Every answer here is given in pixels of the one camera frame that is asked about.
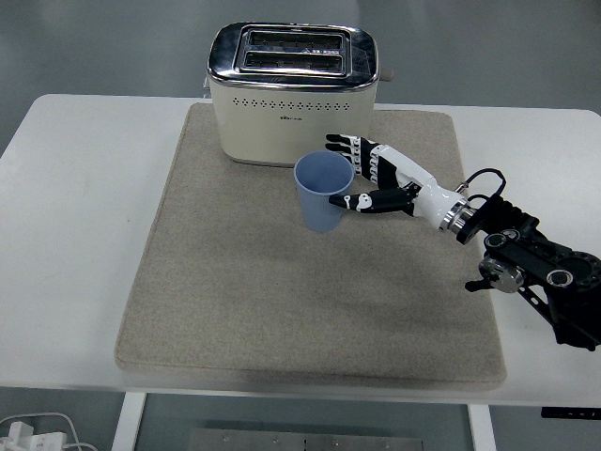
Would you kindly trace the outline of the white and black hand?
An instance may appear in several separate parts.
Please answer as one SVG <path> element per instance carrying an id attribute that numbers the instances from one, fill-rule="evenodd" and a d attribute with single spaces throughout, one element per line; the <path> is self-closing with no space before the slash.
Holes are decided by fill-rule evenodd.
<path id="1" fill-rule="evenodd" d="M 334 194 L 329 199 L 334 206 L 370 214 L 403 211 L 446 230 L 453 215 L 467 205 L 462 194 L 440 187 L 433 175 L 389 145 L 332 133 L 326 136 L 326 149 L 347 159 L 356 174 L 377 186 L 368 193 Z"/>

